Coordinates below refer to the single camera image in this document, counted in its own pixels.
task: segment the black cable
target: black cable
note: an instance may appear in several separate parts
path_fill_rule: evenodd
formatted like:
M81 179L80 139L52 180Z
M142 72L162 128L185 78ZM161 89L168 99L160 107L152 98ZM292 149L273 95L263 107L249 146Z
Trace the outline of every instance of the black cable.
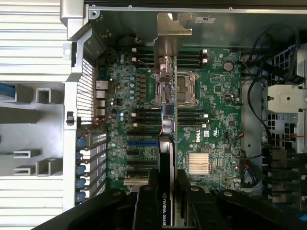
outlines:
M291 64L290 64L290 68L289 68L289 74L288 74L288 77L285 79L285 81L287 82L294 74L294 71L295 71L295 65L296 65L296 59L297 59L297 53L298 53L298 49L299 49L299 43L300 43L300 40L299 40L299 33L297 31L297 29L293 26L289 26L289 25L273 25L267 29L265 29L256 39L253 47L252 47L252 51L247 59L246 62L250 62L250 60L252 59L252 56L253 56L253 53L255 52L255 49L256 49L256 46L258 44L258 42L260 41L260 39L262 39L263 36L265 36L270 30L272 29L289 29L291 30L294 35L295 35L295 51L294 51L294 54L293 54L293 57L292 57L292 61L291 61Z
M263 125L263 127L264 127L264 129L265 129L265 131L266 131L266 133L268 135L268 139L271 140L272 139L272 135L271 135L271 132L270 132L268 126L265 124L265 122L262 119L260 119L258 117L258 115L256 114L255 109L254 109L254 107L253 107L253 105L251 103L251 100L250 100L250 93L251 93L251 90L253 89L253 87L254 87L256 82L257 82L257 80L253 80L253 82L251 83L251 85L248 88L248 105L249 105L252 113L255 115L255 117L262 123L262 125Z
M233 155L235 158L240 159L240 160L251 160L251 159L258 158L258 157L262 157L262 154L259 154L259 155L253 156L253 157L239 157L239 156L235 155L235 154L231 151L231 149L230 149L230 154Z

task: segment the cpu socket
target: cpu socket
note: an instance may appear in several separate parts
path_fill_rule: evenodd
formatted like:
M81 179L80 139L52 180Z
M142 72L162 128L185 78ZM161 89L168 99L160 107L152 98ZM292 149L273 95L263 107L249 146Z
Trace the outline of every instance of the cpu socket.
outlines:
M154 105L161 106L170 102L170 81L167 77L153 74L156 80L155 98L151 100ZM180 107L193 106L199 104L195 99L195 81L199 79L199 74L192 71L177 72L177 104Z

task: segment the heatsink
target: heatsink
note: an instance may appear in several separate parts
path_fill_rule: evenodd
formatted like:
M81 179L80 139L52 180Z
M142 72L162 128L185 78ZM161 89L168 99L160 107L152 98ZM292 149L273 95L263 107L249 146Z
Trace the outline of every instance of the heatsink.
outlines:
M210 174L209 153L189 154L189 174L190 175Z

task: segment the cable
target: cable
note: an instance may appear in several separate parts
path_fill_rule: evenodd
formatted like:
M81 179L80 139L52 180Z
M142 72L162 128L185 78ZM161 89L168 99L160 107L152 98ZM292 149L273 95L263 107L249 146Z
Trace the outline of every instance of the cable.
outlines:
M235 158L237 159L240 159L240 160L251 160L251 159L255 159L255 158L258 158L258 157L261 157L262 154L259 154L259 155L256 155L256 156L253 156L253 157L241 157L241 156L237 156L235 155L232 151L231 151L231 147L234 145L234 143L239 139L239 138L242 138L244 136L244 133L241 133L239 136L237 136L229 145L229 151L230 151L230 154L233 155Z
M255 112L255 110L254 110L254 107L253 107L253 105L252 105L252 103L251 103L251 100L250 100L251 90L253 89L253 86L255 85L256 82L257 82L256 80L253 80L253 82L252 82L251 85L249 86L249 89L248 89L248 105L249 105L249 107L250 107L252 113L255 115L255 117L262 123L262 125L263 125L263 127L264 127L264 129L265 129L265 131L266 131L266 133L267 133L268 139L271 140L271 139L272 139L272 135L271 135L271 132L270 132L268 126L265 124L265 122L264 122L262 119L260 119L260 118L258 117L258 115L256 114L256 112Z
M138 62L142 63L144 66L146 66L148 69L150 69L152 72L154 72L153 68L150 68L145 62L138 59Z
M115 47L118 47L119 42L121 41L121 39L125 38L125 37L133 37L134 43L136 44L140 44L143 41L139 40L136 34L123 34L122 36L118 37L115 41Z
M292 61L291 61L291 64L290 64L290 67L289 67L289 74L288 74L288 77L285 79L285 81L287 82L294 74L294 71L295 71L295 65L296 65L296 59L297 59L297 53L298 53L298 49L299 49L299 43L300 43L300 40L299 40L299 33L297 31L297 29L293 26L289 26L289 25L273 25L267 29L265 29L256 39L254 45L253 45L253 48L252 48L252 51L251 53L249 54L249 57L248 59L246 60L246 62L250 62L250 60L252 60L252 56L253 56L253 53L255 52L255 49L256 49L256 46L258 44L258 42L260 41L260 39L262 39L263 36L265 36L266 34L268 34L268 32L272 29L289 29L291 30L294 34L295 34L295 51L294 51L294 54L293 54L293 58L292 58Z

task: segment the blue pcie slot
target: blue pcie slot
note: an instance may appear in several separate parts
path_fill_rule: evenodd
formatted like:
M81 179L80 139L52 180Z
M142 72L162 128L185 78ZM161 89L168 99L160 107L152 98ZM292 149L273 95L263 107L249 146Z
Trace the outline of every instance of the blue pcie slot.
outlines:
M15 86L0 83L0 94L15 98Z
M127 146L157 146L158 143L155 140L128 140Z

